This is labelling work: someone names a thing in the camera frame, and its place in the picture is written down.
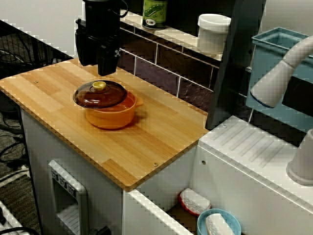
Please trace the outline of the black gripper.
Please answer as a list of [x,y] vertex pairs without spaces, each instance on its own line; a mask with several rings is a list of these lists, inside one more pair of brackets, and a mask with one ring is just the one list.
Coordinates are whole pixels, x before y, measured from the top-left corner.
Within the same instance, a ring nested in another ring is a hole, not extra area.
[[85,0],[86,19],[77,19],[75,43],[83,66],[98,64],[98,74],[116,72],[119,49],[120,1]]

